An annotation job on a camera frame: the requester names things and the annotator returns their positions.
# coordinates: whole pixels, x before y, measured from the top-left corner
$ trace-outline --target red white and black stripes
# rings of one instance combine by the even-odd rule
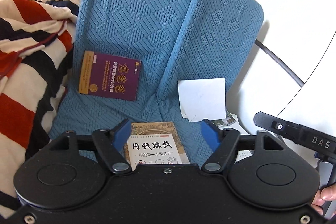
[[[15,202],[13,176],[49,141],[72,68],[80,0],[0,0],[0,214]]]

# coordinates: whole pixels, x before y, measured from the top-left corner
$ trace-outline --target blue textured cushion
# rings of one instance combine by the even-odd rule
[[[211,151],[199,123],[183,119],[177,81],[225,77],[235,80],[263,22],[254,0],[82,0],[77,24],[73,77],[51,130],[90,134],[135,122],[174,121],[191,162]],[[137,100],[78,93],[85,50],[142,61]]]

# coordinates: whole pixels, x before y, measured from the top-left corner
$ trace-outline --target fabric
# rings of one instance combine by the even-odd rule
[[[80,0],[0,0],[0,214],[19,166],[49,142],[72,68]]]
[[[177,81],[225,77],[228,90],[262,22],[254,0],[82,0],[73,77],[50,136],[90,134],[124,118],[173,121],[190,162],[202,164],[211,151],[199,123],[181,116]],[[85,50],[140,59],[137,100],[79,94]]]

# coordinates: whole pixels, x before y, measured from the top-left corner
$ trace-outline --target metal rivet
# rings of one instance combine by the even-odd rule
[[[33,216],[25,216],[25,222],[27,224],[34,224],[35,223],[35,218]]]
[[[126,171],[129,168],[129,165],[124,162],[117,162],[116,164],[112,165],[112,168],[114,171],[122,172]]]
[[[171,174],[171,173],[173,173],[173,170],[171,170],[170,168],[167,168],[167,169],[163,170],[163,173],[165,173],[165,174]]]
[[[310,222],[310,216],[303,216],[300,219],[301,224],[308,224]]]
[[[218,171],[221,166],[215,162],[208,163],[204,166],[207,171]]]

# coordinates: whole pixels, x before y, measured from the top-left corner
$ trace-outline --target hand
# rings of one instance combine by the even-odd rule
[[[319,206],[322,206],[325,201],[332,201],[332,200],[336,200],[336,184],[324,188],[322,191],[318,190],[311,206],[320,215],[323,215],[323,210]]]

